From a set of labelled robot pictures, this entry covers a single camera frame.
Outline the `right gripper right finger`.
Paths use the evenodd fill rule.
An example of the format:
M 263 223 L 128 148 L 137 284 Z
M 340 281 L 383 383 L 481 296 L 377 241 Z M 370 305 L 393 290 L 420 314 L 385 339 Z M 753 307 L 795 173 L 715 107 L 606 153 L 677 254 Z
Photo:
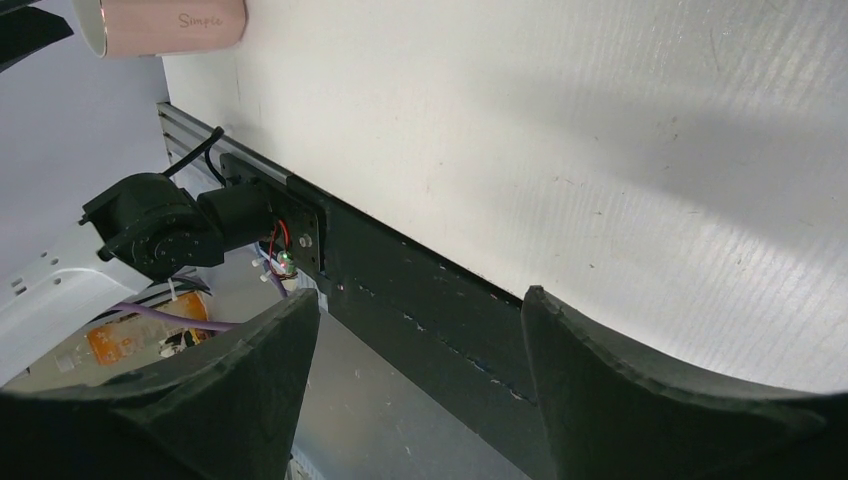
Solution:
M 521 322 L 559 479 L 843 479 L 847 396 L 666 355 L 540 286 Z

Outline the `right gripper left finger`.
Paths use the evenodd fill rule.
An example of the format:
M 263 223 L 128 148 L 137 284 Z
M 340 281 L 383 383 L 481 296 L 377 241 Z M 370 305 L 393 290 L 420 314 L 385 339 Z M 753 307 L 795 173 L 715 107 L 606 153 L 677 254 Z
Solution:
M 5 479 L 281 479 L 320 324 L 298 290 L 98 386 L 1 397 Z

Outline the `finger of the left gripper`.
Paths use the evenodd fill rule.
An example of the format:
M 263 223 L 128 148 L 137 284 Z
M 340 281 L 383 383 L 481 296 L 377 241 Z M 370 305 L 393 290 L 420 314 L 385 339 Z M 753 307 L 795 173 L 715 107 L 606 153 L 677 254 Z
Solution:
M 67 20 L 34 7 L 38 0 L 1 0 L 1 71 L 74 35 Z

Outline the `pink white mug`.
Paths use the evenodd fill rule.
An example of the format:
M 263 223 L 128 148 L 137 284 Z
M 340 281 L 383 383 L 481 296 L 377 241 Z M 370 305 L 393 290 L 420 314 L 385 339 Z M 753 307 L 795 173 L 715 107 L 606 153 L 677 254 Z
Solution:
M 243 0 L 78 0 L 72 6 L 100 58 L 224 49 L 241 39 L 247 24 Z

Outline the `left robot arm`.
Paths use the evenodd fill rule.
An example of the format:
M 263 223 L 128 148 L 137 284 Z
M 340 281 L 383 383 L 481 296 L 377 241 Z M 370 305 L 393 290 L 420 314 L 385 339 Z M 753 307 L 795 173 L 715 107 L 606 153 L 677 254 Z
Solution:
M 81 33 L 101 58 L 212 51 L 243 36 L 242 1 L 77 1 Z M 183 165 L 211 134 L 161 173 L 128 176 L 85 204 L 56 243 L 1 285 L 1 380 L 8 383 L 98 315 L 136 311 L 133 297 L 186 267 L 215 267 L 271 229 L 267 193 L 227 186 L 192 197 Z

